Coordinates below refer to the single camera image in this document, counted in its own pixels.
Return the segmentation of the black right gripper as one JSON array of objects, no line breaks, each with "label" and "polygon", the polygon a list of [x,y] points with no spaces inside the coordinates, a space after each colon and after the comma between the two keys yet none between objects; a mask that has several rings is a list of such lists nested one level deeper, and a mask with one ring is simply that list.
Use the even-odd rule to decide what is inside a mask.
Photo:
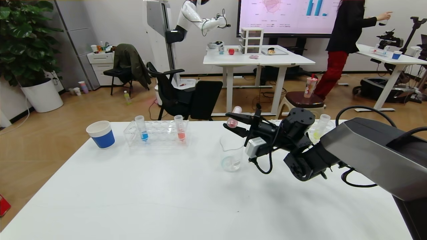
[{"label": "black right gripper", "polygon": [[[253,116],[242,113],[228,112],[225,114],[225,116],[229,117],[229,120],[227,120],[227,123],[223,123],[223,126],[241,138],[247,137],[244,146],[247,146],[249,140],[254,138],[262,138],[266,143],[272,145],[278,126],[265,119],[261,113],[262,111],[260,108],[255,110]],[[250,124],[250,129],[247,130],[243,127],[231,128],[228,126],[238,125],[238,122]]]}]

